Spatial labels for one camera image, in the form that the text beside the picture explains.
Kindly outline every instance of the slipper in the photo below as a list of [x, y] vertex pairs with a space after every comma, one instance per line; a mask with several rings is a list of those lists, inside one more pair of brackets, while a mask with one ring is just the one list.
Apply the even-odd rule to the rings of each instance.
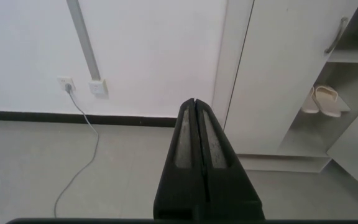
[[305, 102], [303, 102], [303, 105], [301, 107], [301, 110], [304, 113], [318, 113], [318, 107], [314, 100], [312, 99], [312, 96], [314, 94], [314, 87], [311, 87], [308, 97], [306, 97]]
[[341, 116], [341, 110], [336, 103], [337, 98], [338, 93], [333, 88], [324, 85], [317, 86], [313, 95], [320, 111], [335, 118]]

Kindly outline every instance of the floor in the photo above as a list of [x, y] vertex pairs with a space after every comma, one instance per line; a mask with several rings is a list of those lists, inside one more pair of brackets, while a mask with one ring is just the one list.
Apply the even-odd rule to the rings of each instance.
[[[96, 160], [59, 217], [152, 218], [172, 128], [103, 126]], [[52, 217], [56, 197], [92, 156], [85, 124], [0, 121], [0, 223]], [[358, 183], [335, 163], [321, 174], [247, 171], [268, 219], [358, 219]]]

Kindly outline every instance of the cabinet handle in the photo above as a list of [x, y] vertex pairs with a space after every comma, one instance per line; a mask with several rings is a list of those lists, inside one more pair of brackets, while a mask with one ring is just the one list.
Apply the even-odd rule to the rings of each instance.
[[346, 28], [346, 24], [348, 22], [348, 18], [347, 17], [343, 17], [341, 19], [341, 24], [339, 25], [339, 30], [338, 33], [336, 34], [335, 40], [333, 41], [333, 43], [324, 51], [324, 53], [329, 54], [331, 53], [335, 46], [338, 44], [339, 40], [341, 39], [341, 36], [343, 34], [343, 32], [345, 31]]

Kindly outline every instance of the cable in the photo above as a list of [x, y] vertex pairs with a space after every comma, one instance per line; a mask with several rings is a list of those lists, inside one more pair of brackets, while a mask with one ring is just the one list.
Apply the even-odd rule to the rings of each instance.
[[64, 194], [64, 192], [70, 187], [70, 185], [73, 183], [73, 181], [76, 179], [76, 177], [83, 171], [85, 170], [85, 168], [87, 168], [93, 161], [94, 158], [96, 157], [96, 152], [98, 151], [98, 145], [99, 145], [99, 133], [97, 130], [94, 129], [94, 127], [92, 126], [92, 124], [90, 123], [90, 121], [88, 121], [88, 118], [86, 117], [84, 111], [82, 111], [78, 105], [75, 103], [75, 100], [73, 99], [73, 96], [71, 95], [71, 85], [70, 84], [66, 84], [66, 92], [69, 94], [72, 102], [74, 103], [74, 106], [82, 113], [82, 115], [84, 115], [85, 121], [88, 123], [88, 125], [91, 127], [91, 129], [93, 130], [93, 132], [95, 132], [96, 134], [96, 144], [94, 146], [94, 151], [93, 151], [93, 157], [92, 159], [84, 166], [82, 167], [82, 169], [80, 169], [75, 175], [74, 177], [71, 179], [71, 181], [66, 185], [66, 187], [62, 190], [62, 192], [60, 192], [59, 197], [57, 197], [56, 201], [55, 201], [55, 205], [53, 206], [53, 215], [55, 216], [55, 218], [57, 218], [56, 215], [56, 208], [57, 208], [57, 203], [59, 202], [60, 198], [62, 197], [62, 195]]

